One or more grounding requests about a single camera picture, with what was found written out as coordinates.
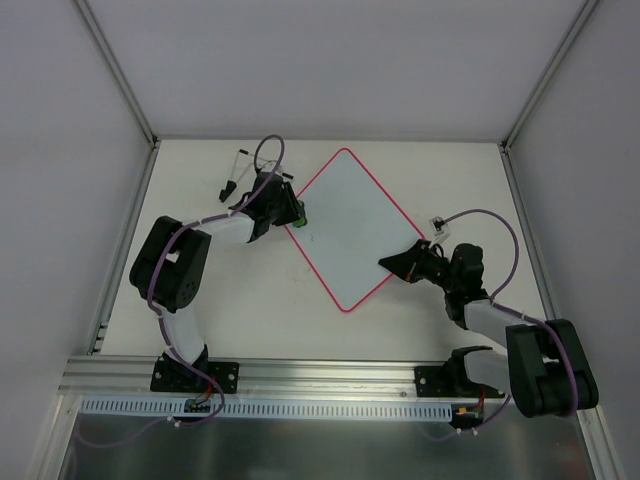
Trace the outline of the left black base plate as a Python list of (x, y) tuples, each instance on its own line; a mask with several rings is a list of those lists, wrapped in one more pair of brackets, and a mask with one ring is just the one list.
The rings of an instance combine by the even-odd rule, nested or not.
[[(204, 359), (196, 368), (217, 382), (224, 394), (235, 394), (239, 378), (237, 362), (218, 362)], [(154, 364), (149, 390), (156, 393), (200, 394), (210, 383), (181, 363), (163, 355)]]

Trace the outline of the left aluminium frame post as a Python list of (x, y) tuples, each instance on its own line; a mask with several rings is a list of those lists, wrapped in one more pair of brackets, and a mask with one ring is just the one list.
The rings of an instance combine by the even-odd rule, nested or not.
[(158, 141), (158, 137), (154, 133), (153, 128), (151, 127), (151, 124), (147, 119), (147, 116), (145, 115), (124, 70), (122, 69), (122, 66), (90, 2), (86, 0), (72, 0), (71, 4), (85, 25), (93, 44), (97, 48), (97, 51), (99, 52), (99, 55), (101, 56), (102, 61), (112, 77), (119, 93), (123, 97), (123, 100), (146, 144), (149, 147), (154, 148)]

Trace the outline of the aluminium frame post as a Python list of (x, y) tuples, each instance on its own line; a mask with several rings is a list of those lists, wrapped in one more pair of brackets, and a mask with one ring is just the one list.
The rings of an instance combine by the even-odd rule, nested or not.
[(563, 65), (564, 60), (580, 38), (600, 4), (600, 0), (584, 0), (580, 3), (577, 12), (569, 22), (568, 27), (562, 34), (558, 44), (555, 46), (550, 58), (542, 69), (541, 74), (535, 81), (523, 106), (520, 108), (516, 119), (502, 140), (501, 148), (505, 153), (509, 153), (516, 143), (516, 140), (527, 125), (529, 118), (541, 102), (543, 95)]
[(97, 48), (97, 51), (99, 52), (99, 55), (101, 56), (102, 61), (112, 77), (119, 93), (123, 97), (123, 100), (146, 144), (149, 147), (154, 148), (158, 141), (158, 137), (154, 133), (153, 128), (151, 127), (151, 124), (147, 119), (147, 116), (145, 115), (124, 70), (122, 69), (122, 66), (90, 2), (86, 0), (72, 0), (71, 4), (85, 25), (93, 44)]

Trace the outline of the pink framed whiteboard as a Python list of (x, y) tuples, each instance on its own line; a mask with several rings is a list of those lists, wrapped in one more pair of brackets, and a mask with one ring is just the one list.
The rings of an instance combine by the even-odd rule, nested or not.
[(358, 308), (391, 277), (378, 261), (424, 233), (349, 148), (301, 189), (307, 223), (287, 233), (339, 311)]

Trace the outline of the aluminium mounting rail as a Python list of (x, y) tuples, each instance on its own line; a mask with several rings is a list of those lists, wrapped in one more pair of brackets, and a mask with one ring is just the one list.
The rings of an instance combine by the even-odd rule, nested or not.
[[(72, 356), (59, 394), (147, 395), (155, 356)], [(329, 401), (455, 401), (418, 398), (413, 369), (439, 362), (235, 359), (237, 391), (231, 398)]]

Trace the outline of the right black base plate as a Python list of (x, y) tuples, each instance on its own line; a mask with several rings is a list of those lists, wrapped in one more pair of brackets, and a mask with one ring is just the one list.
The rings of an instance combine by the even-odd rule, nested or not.
[(443, 364), (418, 365), (413, 369), (413, 374), (418, 398), (479, 399), (482, 394), (489, 399), (504, 397), (503, 393), (492, 387), (456, 379)]

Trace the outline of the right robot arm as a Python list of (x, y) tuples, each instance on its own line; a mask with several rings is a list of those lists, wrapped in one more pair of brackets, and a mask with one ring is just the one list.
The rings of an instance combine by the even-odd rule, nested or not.
[(426, 240), (384, 257), (379, 265), (413, 284), (429, 281), (444, 293), (445, 312), (463, 330), (504, 348), (468, 347), (452, 352), (447, 384), (459, 396), (481, 385), (510, 396), (527, 418), (571, 416), (599, 403), (599, 389), (574, 325), (566, 319), (542, 321), (491, 299), (483, 286), (484, 252), (469, 243), (450, 257)]

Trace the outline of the green whiteboard eraser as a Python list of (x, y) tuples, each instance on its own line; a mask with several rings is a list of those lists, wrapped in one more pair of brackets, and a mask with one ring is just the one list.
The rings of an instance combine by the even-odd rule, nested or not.
[(308, 220), (306, 216), (306, 210), (303, 201), (298, 201), (295, 207), (296, 218), (291, 223), (291, 226), (294, 228), (301, 228), (307, 225)]

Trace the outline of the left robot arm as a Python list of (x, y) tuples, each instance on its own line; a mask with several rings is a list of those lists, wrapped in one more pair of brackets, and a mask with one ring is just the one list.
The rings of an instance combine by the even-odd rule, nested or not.
[(153, 224), (129, 273), (158, 319), (164, 357), (176, 365), (173, 378), (187, 391), (208, 379), (208, 350), (191, 303), (197, 295), (210, 248), (248, 244), (269, 229), (305, 225), (306, 213), (283, 176), (259, 173), (251, 191), (223, 214), (184, 224), (162, 216)]

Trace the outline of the right aluminium frame post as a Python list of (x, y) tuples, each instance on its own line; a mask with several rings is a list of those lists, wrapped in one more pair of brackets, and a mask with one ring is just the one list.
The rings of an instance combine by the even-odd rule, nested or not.
[(520, 108), (516, 119), (502, 140), (501, 148), (505, 153), (509, 153), (516, 143), (516, 140), (527, 125), (529, 118), (541, 102), (543, 95), (563, 65), (564, 60), (580, 38), (600, 4), (600, 0), (584, 0), (580, 3), (577, 12), (569, 22), (568, 27), (562, 34), (558, 44), (555, 46), (550, 58), (542, 69), (541, 74), (535, 81), (523, 106)]

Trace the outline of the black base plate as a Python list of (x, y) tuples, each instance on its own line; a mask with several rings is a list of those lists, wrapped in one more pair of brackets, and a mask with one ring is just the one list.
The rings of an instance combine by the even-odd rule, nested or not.
[[(224, 394), (235, 394), (239, 378), (237, 362), (218, 362), (204, 359), (196, 368), (217, 382)], [(156, 393), (200, 394), (210, 383), (181, 363), (163, 355), (154, 364), (149, 390)]]
[(489, 399), (504, 397), (503, 393), (492, 387), (456, 379), (443, 364), (418, 365), (413, 369), (413, 374), (418, 398), (479, 399), (482, 394)]

